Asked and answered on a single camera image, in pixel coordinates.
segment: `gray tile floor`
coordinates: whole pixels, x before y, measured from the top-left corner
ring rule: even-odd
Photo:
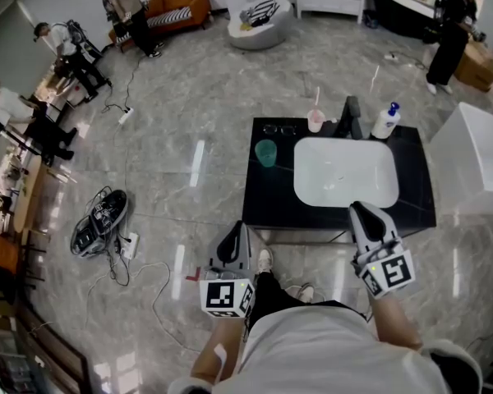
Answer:
[[[102,112],[106,89],[66,120],[81,135],[73,161],[56,166],[69,180],[47,186],[39,220],[51,240],[48,253],[37,259],[46,282],[31,297],[44,319],[87,357],[96,392],[165,392],[196,357],[161,329],[152,311],[166,282],[163,268],[147,268],[121,287],[109,277],[98,280],[108,272],[106,257],[71,256],[72,229],[97,190],[127,190],[126,229],[141,236],[131,272],[158,261],[169,265],[172,278],[155,308],[169,332],[199,350],[212,321],[200,311],[197,284],[184,277],[203,263],[219,229],[241,217],[253,117],[303,117],[316,86],[328,117],[340,116],[349,94],[359,97],[368,121],[399,102],[401,124],[418,127],[425,142],[458,101],[493,113],[493,90],[483,94],[452,79],[454,96],[426,91],[424,72],[410,57],[428,64],[434,48],[358,26],[352,18],[304,16],[287,42],[258,53],[230,48],[225,30],[226,20],[218,17],[208,30],[168,39],[162,58],[142,61],[128,100],[136,113],[123,126],[116,108]],[[386,61],[388,51],[398,52],[400,61]],[[113,50],[100,63],[114,83],[110,103],[123,103],[140,56],[135,49]],[[194,185],[191,165],[200,141],[203,159]],[[435,184],[438,177],[432,179]],[[435,198],[438,204],[436,189]],[[438,223],[406,240],[418,280],[399,296],[425,338],[467,346],[493,332],[493,218],[438,217]],[[365,290],[348,265],[353,250],[274,246],[275,272],[285,286],[312,282],[328,299],[365,312]],[[177,266],[176,256],[182,257]],[[470,351],[486,367],[493,337]]]

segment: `sink basin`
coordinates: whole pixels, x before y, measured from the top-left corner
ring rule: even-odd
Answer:
[[[366,201],[388,208],[399,196],[396,166],[383,143],[310,137],[294,147],[294,191],[315,207]]]

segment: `white bottle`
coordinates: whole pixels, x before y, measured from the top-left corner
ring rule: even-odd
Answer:
[[[398,121],[400,121],[399,109],[400,106],[396,102],[393,102],[389,110],[385,109],[380,112],[380,115],[376,118],[375,126],[372,127],[371,134],[377,139],[387,139],[398,124]]]

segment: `green cup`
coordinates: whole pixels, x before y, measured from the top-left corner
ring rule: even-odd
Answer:
[[[254,148],[256,156],[264,167],[273,167],[276,164],[278,147],[272,140],[262,140],[257,142]]]

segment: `orange sofa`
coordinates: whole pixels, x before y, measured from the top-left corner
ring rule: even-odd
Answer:
[[[148,6],[146,19],[152,36],[192,26],[204,29],[210,13],[210,0],[149,0]],[[121,51],[134,44],[129,34],[119,38],[114,30],[109,31],[109,38]]]

